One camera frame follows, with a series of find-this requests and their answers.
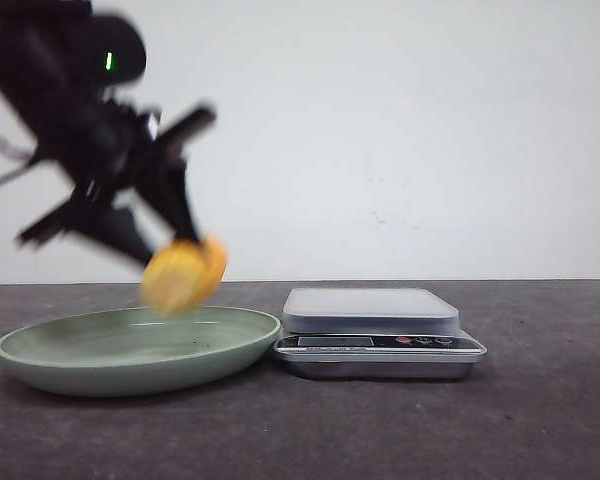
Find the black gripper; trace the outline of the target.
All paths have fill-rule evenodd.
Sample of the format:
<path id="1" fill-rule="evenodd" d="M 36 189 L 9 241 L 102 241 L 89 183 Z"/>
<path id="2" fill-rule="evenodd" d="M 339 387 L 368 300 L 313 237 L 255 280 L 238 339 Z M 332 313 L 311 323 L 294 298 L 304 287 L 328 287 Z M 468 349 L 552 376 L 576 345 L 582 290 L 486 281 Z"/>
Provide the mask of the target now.
<path id="1" fill-rule="evenodd" d="M 149 124 L 158 116 L 156 110 L 138 111 L 112 100 L 23 114 L 37 140 L 27 164 L 56 162 L 73 189 L 66 200 L 21 230 L 19 242 L 41 245 L 59 234 L 77 233 L 144 268 L 153 252 L 132 210 L 115 203 L 119 194 L 132 190 L 176 238 L 199 244 L 182 150 L 215 122 L 216 113 L 198 105 L 165 131 L 152 134 Z"/>

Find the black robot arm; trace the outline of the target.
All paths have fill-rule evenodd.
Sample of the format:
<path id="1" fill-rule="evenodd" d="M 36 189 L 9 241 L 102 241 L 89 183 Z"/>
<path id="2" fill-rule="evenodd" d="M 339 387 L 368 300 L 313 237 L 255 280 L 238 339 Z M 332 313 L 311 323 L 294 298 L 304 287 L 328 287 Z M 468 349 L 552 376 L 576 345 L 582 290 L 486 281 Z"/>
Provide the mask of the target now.
<path id="1" fill-rule="evenodd" d="M 24 167 L 54 161 L 73 184 L 64 202 L 19 233 L 21 243 L 76 233 L 147 265 L 152 250 L 117 204 L 131 190 L 177 243 L 207 250 L 187 200 L 182 150 L 216 115 L 199 104 L 153 132 L 158 109 L 109 94 L 140 79 L 146 64 L 140 34 L 121 15 L 96 13 L 88 1 L 0 1 L 0 94 L 36 141 Z"/>

